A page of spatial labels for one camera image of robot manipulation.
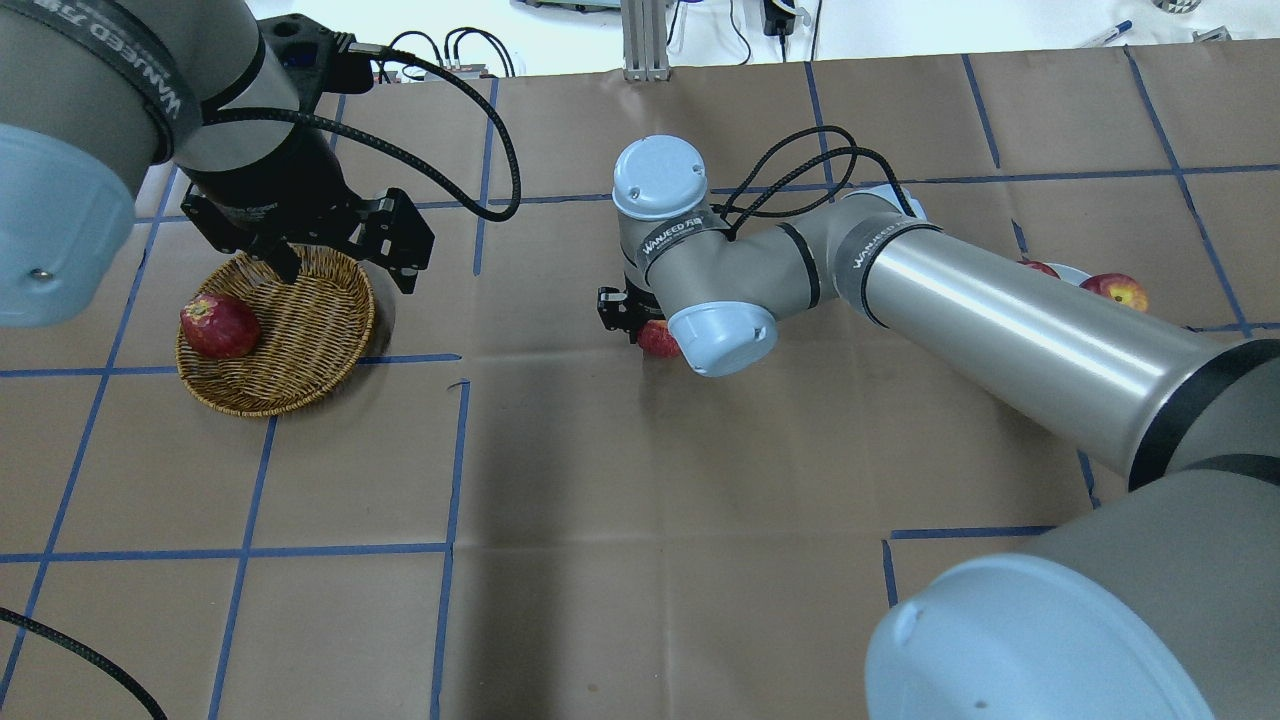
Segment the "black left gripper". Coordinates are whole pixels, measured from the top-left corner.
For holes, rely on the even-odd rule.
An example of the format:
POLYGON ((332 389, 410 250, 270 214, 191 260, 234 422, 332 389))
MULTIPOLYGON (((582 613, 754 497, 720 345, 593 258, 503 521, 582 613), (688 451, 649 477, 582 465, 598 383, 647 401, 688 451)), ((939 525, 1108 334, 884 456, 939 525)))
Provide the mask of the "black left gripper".
MULTIPOLYGON (((348 56, 356 37, 306 15, 257 23, 246 67, 202 99, 205 119, 218 111, 275 108, 312 114, 324 94, 365 94, 369 60, 348 56)), ((412 199, 389 188, 361 199, 346 183, 324 133, 289 120, 207 124, 180 152, 191 181, 183 209, 221 251, 262 258, 293 284, 301 260, 289 243, 328 246, 384 269, 401 293, 416 291, 431 260, 435 234, 412 199)))

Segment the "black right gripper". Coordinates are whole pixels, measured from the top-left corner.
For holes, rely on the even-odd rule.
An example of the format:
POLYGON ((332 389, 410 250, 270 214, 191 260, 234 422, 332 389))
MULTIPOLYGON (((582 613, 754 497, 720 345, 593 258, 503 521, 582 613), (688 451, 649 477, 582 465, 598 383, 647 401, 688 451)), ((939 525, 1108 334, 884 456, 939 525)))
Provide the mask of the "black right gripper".
POLYGON ((631 345, 640 341, 650 322, 666 322, 657 296, 630 263, 623 265, 621 287, 596 290, 596 314, 607 331, 623 332, 631 345))

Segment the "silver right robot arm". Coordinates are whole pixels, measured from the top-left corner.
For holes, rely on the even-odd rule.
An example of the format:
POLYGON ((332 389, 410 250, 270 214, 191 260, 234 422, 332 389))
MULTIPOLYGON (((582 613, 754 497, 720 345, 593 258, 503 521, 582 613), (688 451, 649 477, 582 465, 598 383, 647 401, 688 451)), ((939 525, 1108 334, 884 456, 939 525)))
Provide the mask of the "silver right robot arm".
POLYGON ((896 179, 740 240, 699 151, 653 135, 613 169, 625 290, 704 377, 841 299, 1121 473, 1126 496, 961 562, 867 651, 873 719, 1275 719, 1277 341, 1221 345, 946 234, 896 179))

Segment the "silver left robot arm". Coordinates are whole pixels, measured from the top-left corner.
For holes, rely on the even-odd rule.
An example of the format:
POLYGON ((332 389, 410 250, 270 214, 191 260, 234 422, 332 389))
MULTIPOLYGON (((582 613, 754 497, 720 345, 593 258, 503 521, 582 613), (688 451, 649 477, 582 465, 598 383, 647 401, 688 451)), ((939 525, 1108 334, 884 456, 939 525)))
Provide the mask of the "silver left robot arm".
POLYGON ((302 245, 381 266, 403 293, 428 268, 435 237, 407 193, 360 197, 314 115, 324 94, 367 92, 384 47, 242 1, 5 1, 1 31, 5 327, 88 306, 164 163, 216 251, 284 282, 302 245))

